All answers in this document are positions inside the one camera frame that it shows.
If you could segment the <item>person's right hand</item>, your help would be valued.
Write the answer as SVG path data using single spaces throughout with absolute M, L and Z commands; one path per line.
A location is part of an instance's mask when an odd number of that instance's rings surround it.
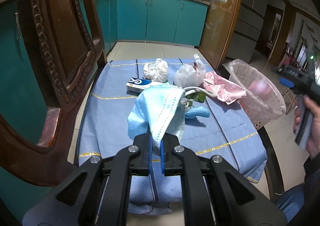
M 310 158 L 314 159 L 319 154 L 319 105 L 310 99 L 308 95 L 304 95 L 304 104 L 313 114 L 311 132 L 305 150 L 309 153 Z

